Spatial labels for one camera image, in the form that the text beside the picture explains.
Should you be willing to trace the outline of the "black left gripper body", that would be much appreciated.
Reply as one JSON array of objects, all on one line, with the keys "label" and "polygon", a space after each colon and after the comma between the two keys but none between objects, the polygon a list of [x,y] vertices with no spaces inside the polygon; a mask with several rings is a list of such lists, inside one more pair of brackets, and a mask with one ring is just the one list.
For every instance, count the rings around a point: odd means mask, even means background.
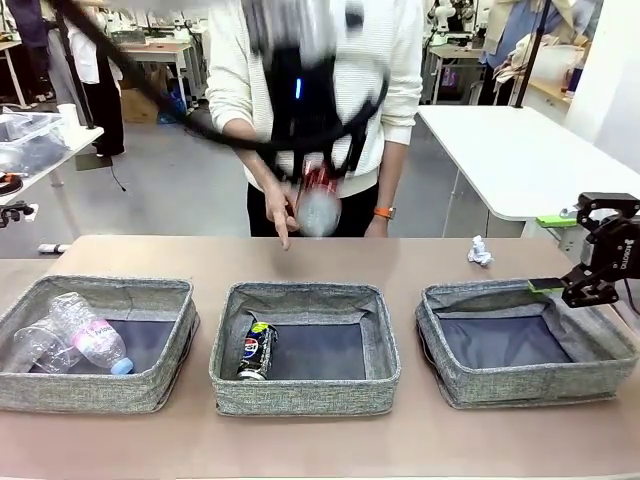
[{"label": "black left gripper body", "polygon": [[332,149],[329,134],[340,126],[335,62],[336,56],[329,54],[305,64],[297,47],[274,50],[267,66],[267,87],[273,113],[270,142],[276,151],[327,153]]}]

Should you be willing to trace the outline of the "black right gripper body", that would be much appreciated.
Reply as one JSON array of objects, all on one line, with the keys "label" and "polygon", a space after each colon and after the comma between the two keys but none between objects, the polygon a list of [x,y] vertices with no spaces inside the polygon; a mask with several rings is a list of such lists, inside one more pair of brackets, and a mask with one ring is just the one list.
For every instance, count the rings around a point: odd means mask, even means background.
[{"label": "black right gripper body", "polygon": [[604,280],[639,279],[639,217],[590,219],[581,264]]}]

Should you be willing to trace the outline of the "person's right hand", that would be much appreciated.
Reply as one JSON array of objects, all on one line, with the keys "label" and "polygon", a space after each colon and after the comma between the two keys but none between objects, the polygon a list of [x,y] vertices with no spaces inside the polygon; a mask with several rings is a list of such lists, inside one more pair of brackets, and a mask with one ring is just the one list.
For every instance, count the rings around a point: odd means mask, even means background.
[{"label": "person's right hand", "polygon": [[269,179],[263,186],[263,193],[267,219],[274,224],[283,249],[288,250],[290,234],[300,229],[295,217],[297,192],[288,184]]}]

